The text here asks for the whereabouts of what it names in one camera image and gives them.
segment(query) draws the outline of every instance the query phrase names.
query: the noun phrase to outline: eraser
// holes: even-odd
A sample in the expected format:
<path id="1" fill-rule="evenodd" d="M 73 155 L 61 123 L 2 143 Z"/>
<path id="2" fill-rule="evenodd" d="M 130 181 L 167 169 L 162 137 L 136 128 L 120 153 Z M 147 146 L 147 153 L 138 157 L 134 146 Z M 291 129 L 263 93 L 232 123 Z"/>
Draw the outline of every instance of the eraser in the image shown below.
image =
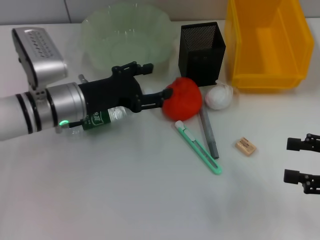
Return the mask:
<path id="1" fill-rule="evenodd" d="M 247 156 L 250 156 L 257 148 L 248 139 L 242 137 L 235 144 L 236 148 Z"/>

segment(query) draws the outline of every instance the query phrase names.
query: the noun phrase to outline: yellow plastic bin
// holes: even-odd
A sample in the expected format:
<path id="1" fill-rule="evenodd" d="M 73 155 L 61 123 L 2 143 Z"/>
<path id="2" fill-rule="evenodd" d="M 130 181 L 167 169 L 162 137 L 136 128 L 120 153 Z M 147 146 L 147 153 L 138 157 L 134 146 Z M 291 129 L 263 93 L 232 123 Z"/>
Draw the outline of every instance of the yellow plastic bin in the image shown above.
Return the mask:
<path id="1" fill-rule="evenodd" d="M 228 0 L 224 33 L 234 87 L 291 89 L 306 78 L 314 40 L 299 0 Z"/>

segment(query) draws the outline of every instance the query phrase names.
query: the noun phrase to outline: white table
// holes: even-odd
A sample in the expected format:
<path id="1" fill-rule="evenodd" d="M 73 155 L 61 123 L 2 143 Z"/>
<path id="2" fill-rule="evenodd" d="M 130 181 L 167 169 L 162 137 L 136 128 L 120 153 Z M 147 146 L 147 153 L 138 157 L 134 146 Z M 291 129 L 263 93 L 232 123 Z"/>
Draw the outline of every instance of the white table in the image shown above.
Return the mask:
<path id="1" fill-rule="evenodd" d="M 176 22 L 177 33 L 190 23 Z M 286 150 L 288 137 L 320 134 L 320 19 L 308 23 L 315 47 L 297 89 L 238 94 L 229 108 L 209 113 L 220 176 L 160 109 L 78 139 L 48 129 L 1 142 L 0 240 L 319 239 L 320 196 L 283 183 L 284 169 L 320 175 L 319 153 Z M 0 26 L 1 97 L 27 91 L 12 27 Z M 64 56 L 80 32 L 79 24 L 40 27 Z M 142 88 L 159 91 L 179 75 L 179 38 L 168 74 L 138 77 Z M 60 83 L 80 73 L 73 68 Z M 200 118 L 185 123 L 205 143 Z M 242 136 L 258 148 L 251 157 L 234 147 Z"/>

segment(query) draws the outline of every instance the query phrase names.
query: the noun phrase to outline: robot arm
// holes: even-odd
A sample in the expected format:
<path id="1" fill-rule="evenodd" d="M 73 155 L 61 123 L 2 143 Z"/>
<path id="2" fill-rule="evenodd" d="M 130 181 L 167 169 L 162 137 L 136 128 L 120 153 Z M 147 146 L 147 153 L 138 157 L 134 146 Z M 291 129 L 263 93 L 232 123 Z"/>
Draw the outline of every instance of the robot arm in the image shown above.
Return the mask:
<path id="1" fill-rule="evenodd" d="M 47 32 L 40 27 L 12 30 L 13 42 L 27 75 L 29 91 L 0 98 L 0 141 L 70 123 L 88 114 L 123 106 L 134 113 L 160 108 L 173 90 L 144 95 L 137 75 L 151 74 L 151 63 L 114 66 L 112 76 L 82 84 L 46 88 L 67 76 L 67 67 Z"/>

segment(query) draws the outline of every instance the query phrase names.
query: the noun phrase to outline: clear glass bowl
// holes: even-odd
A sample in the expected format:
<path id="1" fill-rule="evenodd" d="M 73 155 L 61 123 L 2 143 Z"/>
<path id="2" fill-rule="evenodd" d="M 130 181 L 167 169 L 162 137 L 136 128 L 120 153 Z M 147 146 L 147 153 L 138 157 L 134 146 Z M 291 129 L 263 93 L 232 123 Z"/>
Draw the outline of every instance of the clear glass bowl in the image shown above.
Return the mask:
<path id="1" fill-rule="evenodd" d="M 175 30 L 169 16 L 152 5 L 118 3 L 97 10 L 81 24 L 82 44 L 100 70 L 133 61 L 165 62 Z"/>

